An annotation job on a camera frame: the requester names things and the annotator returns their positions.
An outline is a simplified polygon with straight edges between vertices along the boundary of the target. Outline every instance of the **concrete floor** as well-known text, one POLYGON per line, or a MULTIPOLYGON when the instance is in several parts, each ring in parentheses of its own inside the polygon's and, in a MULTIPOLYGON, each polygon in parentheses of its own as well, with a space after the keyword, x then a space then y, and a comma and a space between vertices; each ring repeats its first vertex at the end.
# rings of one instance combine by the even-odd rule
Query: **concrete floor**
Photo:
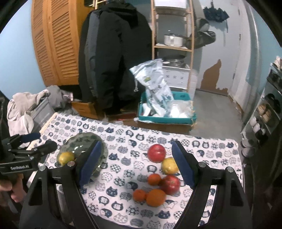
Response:
POLYGON ((240 143, 243 124, 241 114, 228 97, 196 90, 194 108, 197 124, 190 131, 190 135, 203 138, 229 138, 240 143))

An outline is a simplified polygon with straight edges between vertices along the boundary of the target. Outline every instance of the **white wall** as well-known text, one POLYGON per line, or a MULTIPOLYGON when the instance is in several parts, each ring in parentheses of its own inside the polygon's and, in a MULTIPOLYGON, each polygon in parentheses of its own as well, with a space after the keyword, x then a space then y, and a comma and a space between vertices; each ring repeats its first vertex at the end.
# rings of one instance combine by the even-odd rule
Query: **white wall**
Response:
POLYGON ((28 0, 0 33, 0 90, 9 99, 45 88, 32 43, 31 4, 28 0))

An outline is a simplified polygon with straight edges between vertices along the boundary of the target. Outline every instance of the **table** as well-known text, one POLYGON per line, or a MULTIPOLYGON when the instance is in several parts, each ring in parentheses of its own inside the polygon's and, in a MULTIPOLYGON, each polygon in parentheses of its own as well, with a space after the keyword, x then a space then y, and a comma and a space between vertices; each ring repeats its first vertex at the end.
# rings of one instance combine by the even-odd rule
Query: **table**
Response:
MULTIPOLYGON (((48 168, 60 166, 56 161, 61 146, 71 136, 81 132, 98 134, 108 147, 108 158, 101 165, 101 172, 95 173, 90 182, 81 189, 84 201, 93 215, 114 223, 134 228, 172 229, 185 208, 192 190, 185 185, 180 173, 180 191, 167 196, 166 202, 158 207, 135 202, 132 193, 141 188, 150 191, 146 181, 149 174, 162 174, 160 163, 150 162, 148 148, 162 144, 171 157, 171 142, 179 140, 188 153, 194 154, 212 168, 224 169, 231 166, 236 171, 241 184, 242 167, 238 144, 231 139, 204 139, 189 135, 117 125, 69 114, 55 113, 41 129, 41 139, 31 143, 29 148, 45 143, 48 139, 58 144, 58 149, 50 154, 45 165, 48 168)), ((215 197, 216 186, 211 186, 210 195, 200 224, 208 221, 215 197)))

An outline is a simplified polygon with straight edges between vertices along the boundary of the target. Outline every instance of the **mandarin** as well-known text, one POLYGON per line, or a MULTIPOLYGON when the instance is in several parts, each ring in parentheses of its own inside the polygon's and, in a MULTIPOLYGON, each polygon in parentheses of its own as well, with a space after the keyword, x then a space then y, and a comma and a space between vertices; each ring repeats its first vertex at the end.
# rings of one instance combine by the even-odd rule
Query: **mandarin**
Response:
POLYGON ((151 174, 148 177, 148 184, 149 185, 156 186, 160 183, 160 181, 161 181, 161 177, 160 177, 159 174, 151 174))
POLYGON ((151 190, 146 197, 146 203, 151 207, 159 207, 166 200, 166 194, 163 190, 153 189, 151 190))
POLYGON ((133 200, 137 201, 137 202, 142 202, 144 200, 146 200, 146 192, 142 189, 136 189, 133 192, 133 200))

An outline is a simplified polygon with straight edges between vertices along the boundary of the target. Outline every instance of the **gray storage bin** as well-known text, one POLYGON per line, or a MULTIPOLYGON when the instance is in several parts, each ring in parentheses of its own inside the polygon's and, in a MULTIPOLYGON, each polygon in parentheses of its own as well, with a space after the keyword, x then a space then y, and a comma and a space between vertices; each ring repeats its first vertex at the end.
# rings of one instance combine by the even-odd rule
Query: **gray storage bin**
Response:
POLYGON ((55 113, 54 109, 51 107, 48 97, 45 98, 35 109, 30 113, 34 121, 34 127, 32 132, 39 132, 44 124, 52 117, 55 113))

